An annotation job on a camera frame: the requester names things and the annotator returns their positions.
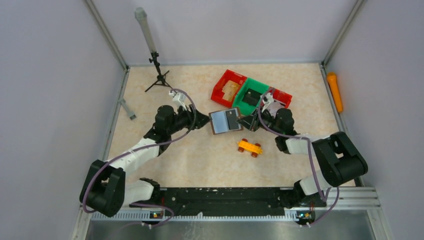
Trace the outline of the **brown leather card holder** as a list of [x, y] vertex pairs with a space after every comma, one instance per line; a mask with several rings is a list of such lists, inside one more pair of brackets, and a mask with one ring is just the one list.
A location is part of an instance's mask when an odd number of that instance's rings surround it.
[[238, 117], [242, 116], [241, 111], [238, 107], [232, 107], [232, 108], [228, 108], [228, 109], [224, 109], [224, 110], [214, 111], [214, 112], [210, 112], [208, 114], [209, 117], [210, 117], [210, 124], [211, 124], [211, 130], [212, 130], [213, 135], [219, 135], [219, 134], [224, 134], [224, 133], [229, 133], [229, 132], [237, 132], [237, 131], [242, 131], [244, 129], [244, 127], [241, 126], [240, 130], [229, 131], [227, 119], [226, 119], [226, 115], [225, 115], [225, 111], [227, 111], [229, 109], [237, 109], [238, 110]]

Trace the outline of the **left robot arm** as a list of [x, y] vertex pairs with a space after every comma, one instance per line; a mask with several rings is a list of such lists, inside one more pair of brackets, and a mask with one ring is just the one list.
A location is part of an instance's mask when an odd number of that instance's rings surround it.
[[130, 190], [126, 186], [127, 175], [163, 154], [174, 142], [173, 134], [183, 129], [201, 129], [209, 122], [210, 117], [192, 104], [188, 108], [180, 106], [177, 111], [170, 105], [160, 106], [152, 127], [136, 145], [110, 160], [97, 159], [90, 165], [79, 196], [83, 210], [114, 216]]

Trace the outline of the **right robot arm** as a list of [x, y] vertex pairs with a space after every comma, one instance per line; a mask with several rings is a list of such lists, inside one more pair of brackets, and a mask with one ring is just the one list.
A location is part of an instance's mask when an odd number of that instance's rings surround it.
[[280, 108], [275, 115], [268, 110], [255, 110], [239, 117], [237, 122], [252, 132], [262, 128], [275, 134], [276, 146], [285, 154], [308, 156], [312, 175], [297, 181], [291, 193], [299, 206], [307, 206], [314, 195], [325, 199], [331, 187], [339, 187], [369, 170], [366, 160], [345, 132], [325, 137], [299, 134], [290, 109]]

